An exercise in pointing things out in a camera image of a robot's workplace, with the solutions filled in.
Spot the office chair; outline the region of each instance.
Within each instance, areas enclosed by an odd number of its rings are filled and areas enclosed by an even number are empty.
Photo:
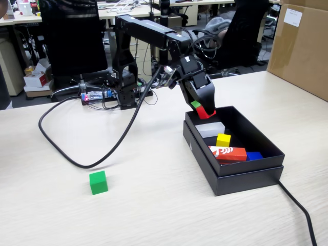
[[[207,62],[210,68],[221,70],[214,73],[208,70],[211,78],[216,76],[235,75],[230,74],[229,68],[236,66],[249,67],[258,63],[258,55],[262,44],[257,42],[261,20],[267,12],[269,0],[235,0],[236,13],[224,36],[221,47],[216,51],[202,51],[195,47],[196,55]],[[198,37],[199,33],[212,35],[206,30],[193,30]],[[205,48],[204,41],[199,45]]]
[[[104,23],[99,20],[97,1],[40,0],[39,5],[45,41],[43,50],[53,76],[79,75],[77,85],[57,90],[51,98],[62,91],[101,89],[92,85],[97,81],[85,82],[83,76],[108,68],[102,38]]]

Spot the wooden table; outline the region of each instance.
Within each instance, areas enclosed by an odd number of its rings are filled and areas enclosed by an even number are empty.
[[[285,154],[281,181],[328,244],[328,103],[268,73],[214,81],[216,106],[234,105]],[[120,147],[99,167],[76,168],[43,137],[52,104],[0,112],[1,245],[310,245],[304,214],[278,186],[215,197],[182,135],[179,88],[156,90]],[[154,103],[155,99],[147,98]],[[80,101],[44,120],[49,136],[87,165],[116,143],[134,109]],[[105,170],[109,191],[91,195]]]

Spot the black box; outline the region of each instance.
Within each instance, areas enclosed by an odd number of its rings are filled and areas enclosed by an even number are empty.
[[[202,138],[195,127],[219,121],[225,126],[225,134],[231,135],[230,147],[259,151],[263,159],[220,164],[208,147],[216,145],[216,137]],[[232,106],[217,108],[209,119],[187,112],[183,136],[215,195],[276,185],[280,179],[284,154]]]

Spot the red block with white logo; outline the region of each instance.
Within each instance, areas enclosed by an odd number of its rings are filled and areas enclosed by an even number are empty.
[[[218,160],[246,160],[247,153],[245,148],[232,148],[232,147],[218,147],[218,146],[209,146],[213,155]]]

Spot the white box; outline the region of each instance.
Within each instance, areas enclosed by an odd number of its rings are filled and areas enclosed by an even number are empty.
[[[30,92],[30,91],[50,91],[50,90],[52,90],[52,85],[53,85],[53,80],[51,80],[50,82],[46,83],[42,87],[28,87],[28,86],[24,86],[24,91],[26,91],[26,92]]]
[[[27,87],[42,87],[47,83],[45,74],[28,74],[24,77]]]
[[[226,127],[221,122],[214,122],[196,126],[202,138],[217,137],[219,134],[224,134]]]

